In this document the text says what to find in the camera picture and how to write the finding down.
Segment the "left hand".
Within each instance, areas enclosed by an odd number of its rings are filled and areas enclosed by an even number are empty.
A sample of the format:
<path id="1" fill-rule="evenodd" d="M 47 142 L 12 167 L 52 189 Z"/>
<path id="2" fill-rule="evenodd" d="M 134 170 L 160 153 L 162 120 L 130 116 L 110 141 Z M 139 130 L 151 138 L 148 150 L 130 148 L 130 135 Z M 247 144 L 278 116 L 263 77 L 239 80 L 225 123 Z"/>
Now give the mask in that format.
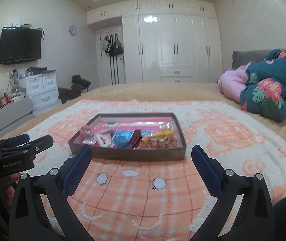
<path id="1" fill-rule="evenodd" d="M 20 173 L 15 173 L 10 176 L 7 176 L 5 180 L 5 182 L 7 183 L 6 187 L 2 187 L 0 189 L 0 191 L 2 191 L 3 195 L 5 196 L 5 201 L 8 206 L 12 205 L 12 201 L 14 199 L 15 194 L 15 189 L 11 184 L 17 183 L 20 179 L 20 175 Z"/>

